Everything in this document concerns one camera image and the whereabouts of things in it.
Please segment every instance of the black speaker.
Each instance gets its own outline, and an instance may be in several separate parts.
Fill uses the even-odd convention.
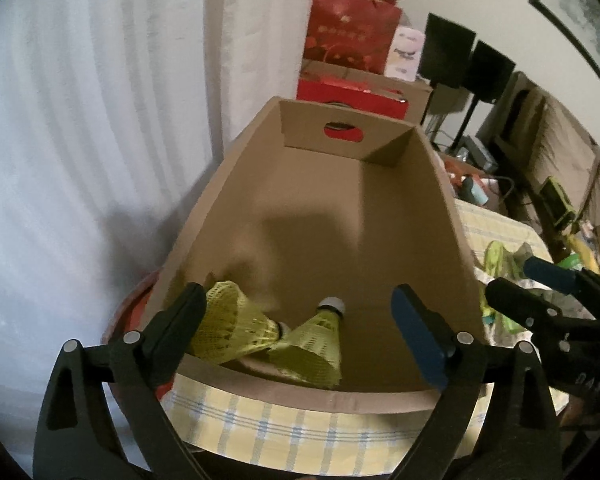
[[[432,83],[459,88],[469,65],[475,32],[429,14],[418,72]]]
[[[494,104],[504,92],[515,66],[507,56],[478,41],[462,86],[480,101]]]

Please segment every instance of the sofa cushion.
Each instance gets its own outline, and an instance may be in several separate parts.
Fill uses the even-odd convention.
[[[579,211],[587,197],[591,173],[596,169],[596,154],[588,139],[567,110],[554,97],[547,96],[525,171],[534,191],[538,192],[546,178],[553,176]]]

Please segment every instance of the red box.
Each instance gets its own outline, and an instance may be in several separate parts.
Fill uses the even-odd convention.
[[[368,84],[346,81],[349,85],[361,86],[359,89],[352,86],[335,86],[323,81],[310,81],[300,79],[298,81],[298,94],[296,98],[301,101],[314,101],[325,104],[341,104],[363,112],[393,117],[403,120],[407,113],[409,103],[400,98],[399,94],[395,99],[373,93]]]
[[[313,0],[304,57],[383,74],[401,14],[382,0]]]

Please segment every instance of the red gift bag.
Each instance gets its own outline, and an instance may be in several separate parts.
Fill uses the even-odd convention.
[[[401,14],[382,0],[314,0],[304,57],[383,74]]]

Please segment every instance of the white curtain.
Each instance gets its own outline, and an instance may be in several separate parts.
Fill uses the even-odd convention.
[[[0,439],[25,467],[62,343],[99,342],[230,141],[294,95],[309,4],[0,1]]]

